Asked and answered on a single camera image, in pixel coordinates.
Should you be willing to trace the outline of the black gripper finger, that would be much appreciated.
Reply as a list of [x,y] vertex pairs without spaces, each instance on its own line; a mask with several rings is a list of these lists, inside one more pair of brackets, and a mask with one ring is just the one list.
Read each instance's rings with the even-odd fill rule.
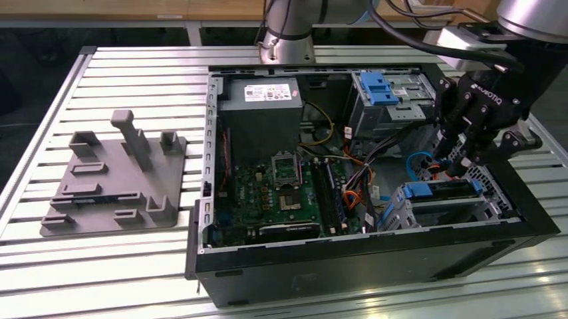
[[464,142],[446,170],[448,177],[460,177],[471,167],[509,160],[519,152],[542,146],[542,140],[529,129],[526,122],[517,122],[509,126],[502,131],[501,141],[495,144],[493,140],[497,135],[497,132],[488,132],[480,128],[466,128]]
[[471,79],[467,76],[460,78],[444,77],[439,80],[434,100],[434,119],[439,124],[436,133],[439,143],[434,149],[434,157],[436,158],[448,155],[458,135],[467,126],[463,116],[474,100],[471,84]]

